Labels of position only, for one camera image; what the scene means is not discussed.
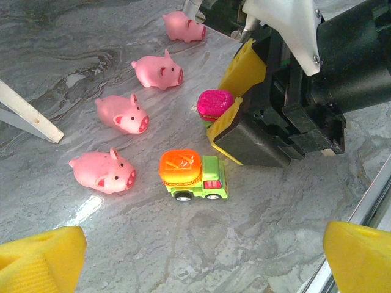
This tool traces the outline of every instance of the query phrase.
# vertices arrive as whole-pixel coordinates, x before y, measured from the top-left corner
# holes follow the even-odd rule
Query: gray marble surface
[[[326,18],[358,3],[317,1]],[[287,169],[224,158],[227,201],[175,201],[158,175],[166,150],[210,147],[196,101],[215,88],[239,45],[208,31],[170,41],[160,16],[181,1],[0,0],[0,79],[63,132],[58,145],[0,123],[0,242],[81,225],[88,247],[77,292],[296,292],[318,265],[326,223],[347,219],[391,149],[391,105],[346,115],[346,154],[310,154]],[[130,66],[167,47],[184,84],[144,89]],[[123,136],[94,99],[136,93],[148,131]],[[76,183],[68,161],[111,146],[136,167],[127,194]]]

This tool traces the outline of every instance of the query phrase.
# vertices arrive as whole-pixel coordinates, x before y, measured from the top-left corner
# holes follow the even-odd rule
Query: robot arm
[[[342,154],[343,114],[391,101],[391,0],[328,21],[313,0],[187,0],[183,10],[245,43],[218,87],[243,104],[208,129],[235,162],[286,167],[310,152]]]

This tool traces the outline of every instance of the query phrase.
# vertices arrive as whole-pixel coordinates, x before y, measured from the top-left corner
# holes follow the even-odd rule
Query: pig snout
[[[132,187],[135,180],[136,180],[136,171],[133,170],[132,173],[130,173],[130,176],[128,178],[128,182],[126,183],[126,188],[129,189],[130,187]]]
[[[178,85],[183,82],[183,70],[181,69],[179,71],[179,77],[178,77]]]
[[[148,128],[148,125],[149,125],[149,117],[148,116],[145,116],[142,121],[141,121],[141,125],[140,125],[140,128],[139,128],[139,132],[142,133],[144,132],[147,128]]]

